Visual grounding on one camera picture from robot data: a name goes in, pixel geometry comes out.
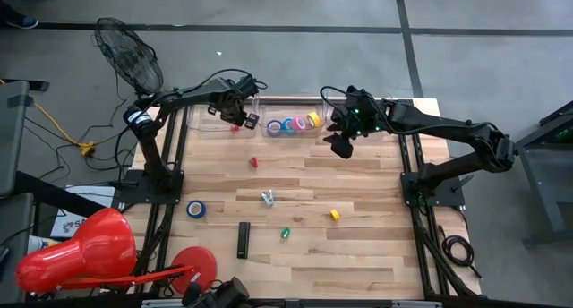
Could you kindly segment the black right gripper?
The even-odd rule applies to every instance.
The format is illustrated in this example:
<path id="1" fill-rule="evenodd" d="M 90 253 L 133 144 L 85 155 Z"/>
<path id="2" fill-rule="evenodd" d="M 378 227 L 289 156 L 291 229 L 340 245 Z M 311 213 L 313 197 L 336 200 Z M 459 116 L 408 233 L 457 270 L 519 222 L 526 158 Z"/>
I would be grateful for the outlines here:
<path id="1" fill-rule="evenodd" d="M 344 106 L 333 111 L 333 130 L 343 136 L 368 136 L 370 133 L 387 131 L 389 126 L 383 113 L 383 105 L 369 92 L 348 87 L 344 92 Z M 331 143 L 331 150 L 343 159 L 352 157 L 354 147 L 348 138 L 333 133 L 323 139 Z"/>

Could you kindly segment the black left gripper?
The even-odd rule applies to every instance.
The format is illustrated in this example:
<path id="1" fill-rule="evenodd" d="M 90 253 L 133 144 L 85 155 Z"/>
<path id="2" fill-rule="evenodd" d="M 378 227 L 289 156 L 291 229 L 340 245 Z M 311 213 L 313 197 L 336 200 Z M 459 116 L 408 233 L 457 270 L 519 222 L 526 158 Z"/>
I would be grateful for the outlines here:
<path id="1" fill-rule="evenodd" d="M 219 111 L 221 120 L 234 125 L 244 125 L 247 129 L 254 129 L 260 117 L 254 113 L 246 114 L 244 102 L 247 99 L 247 95 L 235 91 L 222 93 L 218 108 L 216 105 L 209 105 L 208 113 L 214 116 Z"/>

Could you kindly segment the blue tape roll white core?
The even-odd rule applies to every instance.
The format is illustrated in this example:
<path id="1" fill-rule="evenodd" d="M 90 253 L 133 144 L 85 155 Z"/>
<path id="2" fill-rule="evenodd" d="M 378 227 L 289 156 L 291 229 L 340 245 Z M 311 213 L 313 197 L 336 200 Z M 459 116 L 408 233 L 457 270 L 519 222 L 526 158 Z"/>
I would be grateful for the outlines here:
<path id="1" fill-rule="evenodd" d="M 202 218 L 207 211 L 206 205 L 202 201 L 190 201 L 186 207 L 186 213 L 190 218 Z"/>

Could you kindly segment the long black stapler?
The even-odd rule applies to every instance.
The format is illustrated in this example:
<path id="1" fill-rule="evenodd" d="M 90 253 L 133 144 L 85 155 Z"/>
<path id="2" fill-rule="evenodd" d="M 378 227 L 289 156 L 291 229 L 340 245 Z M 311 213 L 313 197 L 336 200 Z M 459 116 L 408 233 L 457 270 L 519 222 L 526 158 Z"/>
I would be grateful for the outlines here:
<path id="1" fill-rule="evenodd" d="M 248 257 L 249 238 L 250 238 L 250 222 L 240 222 L 238 226 L 237 238 L 237 251 L 236 257 L 238 259 L 246 259 Z"/>

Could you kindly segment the clear plastic bin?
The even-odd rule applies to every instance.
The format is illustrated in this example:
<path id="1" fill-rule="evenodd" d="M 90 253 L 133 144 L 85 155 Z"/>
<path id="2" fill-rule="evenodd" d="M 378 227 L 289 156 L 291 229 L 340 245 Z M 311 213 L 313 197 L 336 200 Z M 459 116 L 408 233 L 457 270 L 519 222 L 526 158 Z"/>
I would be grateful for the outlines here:
<path id="1" fill-rule="evenodd" d="M 330 117 L 330 125 L 329 125 L 329 127 L 327 128 L 327 132 L 329 133 L 329 135 L 331 135 L 331 134 L 333 134 L 333 133 L 338 133 L 340 136 L 345 137 L 345 138 L 348 138 L 349 140 L 355 140 L 356 138 L 359 138 L 359 137 L 367 138 L 367 137 L 369 137 L 369 136 L 371 136 L 371 135 L 377 135 L 377 134 L 380 134 L 380 135 L 384 136 L 385 140 L 389 140 L 390 137 L 393 135 L 393 132 L 392 132 L 391 129 L 389 128 L 387 131 L 382 131 L 382 132 L 377 132 L 377 133 L 370 133 L 368 136 L 343 136 L 341 132 L 337 132 L 337 131 L 334 131 L 334 130 L 333 130 L 333 113 L 332 113 L 332 116 Z"/>
<path id="2" fill-rule="evenodd" d="M 320 98 L 263 97 L 259 99 L 257 111 L 260 116 L 258 126 L 261 133 L 268 138 L 315 138 L 326 127 L 331 107 Z M 307 115 L 311 112 L 317 112 L 321 117 L 322 125 L 320 127 L 312 128 L 308 125 Z M 305 120 L 305 130 L 295 130 L 295 135 L 292 136 L 284 133 L 278 137 L 268 136 L 267 124 L 269 121 L 279 120 L 283 123 L 286 118 L 294 116 L 301 116 Z"/>
<path id="3" fill-rule="evenodd" d="M 236 140 L 251 139 L 256 136 L 254 129 L 247 129 L 240 126 L 238 132 L 231 132 L 232 124 L 220 119 L 220 113 L 215 115 L 208 113 L 208 105 L 195 105 L 191 107 L 190 114 L 187 116 L 187 127 L 200 139 L 205 140 Z"/>

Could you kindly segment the black floor fan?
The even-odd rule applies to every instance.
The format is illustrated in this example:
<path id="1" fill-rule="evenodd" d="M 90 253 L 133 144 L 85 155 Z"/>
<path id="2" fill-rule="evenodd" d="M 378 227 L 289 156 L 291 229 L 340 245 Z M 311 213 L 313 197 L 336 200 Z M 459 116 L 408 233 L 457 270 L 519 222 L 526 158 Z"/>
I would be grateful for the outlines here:
<path id="1" fill-rule="evenodd" d="M 133 28 L 114 17 L 101 17 L 94 39 L 115 73 L 139 95 L 151 96 L 164 84 L 155 49 L 145 43 Z"/>

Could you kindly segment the white printed sign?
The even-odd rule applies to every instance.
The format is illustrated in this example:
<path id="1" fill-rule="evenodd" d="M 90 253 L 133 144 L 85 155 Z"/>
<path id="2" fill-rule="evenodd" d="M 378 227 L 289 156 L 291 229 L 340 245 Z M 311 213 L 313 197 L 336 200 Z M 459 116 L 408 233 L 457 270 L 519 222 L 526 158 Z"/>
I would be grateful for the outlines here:
<path id="1" fill-rule="evenodd" d="M 67 187 L 67 192 L 78 194 L 99 205 L 110 207 L 115 196 L 115 188 L 111 186 L 74 186 Z M 59 210 L 52 226 L 50 237 L 54 239 L 69 238 L 74 235 L 85 217 Z"/>

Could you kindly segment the red desk lamp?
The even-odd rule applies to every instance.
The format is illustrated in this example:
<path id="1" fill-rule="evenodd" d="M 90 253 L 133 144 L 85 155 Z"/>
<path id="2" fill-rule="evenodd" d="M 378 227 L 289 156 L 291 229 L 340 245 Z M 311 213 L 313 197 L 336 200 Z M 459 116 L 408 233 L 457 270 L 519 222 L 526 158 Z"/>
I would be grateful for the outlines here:
<path id="1" fill-rule="evenodd" d="M 137 276 L 137 252 L 133 232 L 120 211 L 104 208 L 90 216 L 65 242 L 37 250 L 22 258 L 14 272 L 18 286 L 28 293 L 93 287 L 132 286 L 172 278 L 183 293 L 196 282 L 205 291 L 217 276 L 214 255 L 199 246 L 179 252 L 166 269 Z"/>

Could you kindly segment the grey metal cart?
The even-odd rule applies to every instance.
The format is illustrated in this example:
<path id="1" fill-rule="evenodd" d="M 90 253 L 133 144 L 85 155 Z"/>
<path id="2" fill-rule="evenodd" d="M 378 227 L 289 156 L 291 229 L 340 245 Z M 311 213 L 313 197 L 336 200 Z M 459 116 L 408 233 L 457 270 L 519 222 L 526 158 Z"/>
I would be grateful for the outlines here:
<path id="1" fill-rule="evenodd" d="M 551 231 L 523 240 L 526 247 L 573 242 L 560 206 L 573 206 L 573 100 L 539 121 L 518 141 L 520 157 L 533 196 L 541 202 Z"/>

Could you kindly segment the grey equipment case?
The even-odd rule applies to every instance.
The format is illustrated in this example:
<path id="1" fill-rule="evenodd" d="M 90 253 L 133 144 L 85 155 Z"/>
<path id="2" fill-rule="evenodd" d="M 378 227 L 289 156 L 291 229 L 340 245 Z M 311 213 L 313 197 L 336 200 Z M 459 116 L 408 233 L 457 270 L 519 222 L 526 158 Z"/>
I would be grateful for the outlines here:
<path id="1" fill-rule="evenodd" d="M 0 84 L 0 198 L 14 188 L 26 108 L 33 104 L 29 91 L 26 81 Z"/>
<path id="2" fill-rule="evenodd" d="M 27 254 L 32 225 L 33 195 L 22 193 L 0 199 L 0 304 L 19 303 L 25 293 L 15 281 L 14 272 L 19 261 Z"/>

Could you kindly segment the person's shoe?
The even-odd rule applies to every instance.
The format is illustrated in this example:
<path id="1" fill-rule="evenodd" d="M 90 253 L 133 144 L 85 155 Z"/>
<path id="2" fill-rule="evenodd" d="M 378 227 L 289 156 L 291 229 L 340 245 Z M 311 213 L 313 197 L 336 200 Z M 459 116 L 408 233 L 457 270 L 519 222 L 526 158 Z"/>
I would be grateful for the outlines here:
<path id="1" fill-rule="evenodd" d="M 11 27 L 21 30 L 31 30 L 39 25 L 39 20 L 26 15 L 20 17 L 5 17 L 4 22 Z"/>

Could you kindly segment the black aluminium rail frame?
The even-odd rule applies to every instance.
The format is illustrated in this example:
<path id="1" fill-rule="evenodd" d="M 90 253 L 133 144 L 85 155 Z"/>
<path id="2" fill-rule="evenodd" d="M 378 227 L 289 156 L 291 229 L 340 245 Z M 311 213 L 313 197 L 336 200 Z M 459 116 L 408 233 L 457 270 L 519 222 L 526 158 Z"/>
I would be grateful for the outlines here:
<path id="1" fill-rule="evenodd" d="M 356 140 L 345 160 L 323 140 L 324 129 L 315 138 L 268 138 L 258 128 L 251 139 L 205 140 L 187 127 L 187 116 L 159 134 L 171 139 L 169 159 L 183 169 L 184 185 L 158 261 L 202 246 L 215 256 L 218 278 L 240 278 L 254 298 L 423 297 L 399 178 L 419 158 L 446 160 L 444 140 L 371 135 Z M 267 190 L 275 192 L 272 207 L 261 197 Z M 207 207 L 202 218 L 186 213 L 194 200 Z M 246 259 L 236 257 L 240 222 L 251 223 Z"/>

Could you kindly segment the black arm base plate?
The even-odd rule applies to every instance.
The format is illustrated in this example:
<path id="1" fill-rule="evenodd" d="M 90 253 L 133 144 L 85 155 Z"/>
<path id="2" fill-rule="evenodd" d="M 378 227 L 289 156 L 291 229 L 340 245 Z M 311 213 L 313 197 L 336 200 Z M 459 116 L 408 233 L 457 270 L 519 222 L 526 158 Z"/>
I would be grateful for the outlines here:
<path id="1" fill-rule="evenodd" d="M 402 173 L 400 183 L 404 203 L 409 207 L 441 206 L 464 207 L 466 205 L 459 178 L 451 178 L 442 182 L 435 194 L 424 194 L 415 186 L 416 172 Z"/>
<path id="2" fill-rule="evenodd" d="M 121 202 L 125 204 L 177 204 L 181 199 L 184 185 L 184 171 L 173 173 L 172 188 L 161 192 L 147 177 L 143 170 L 129 170 L 115 188 L 120 192 Z"/>

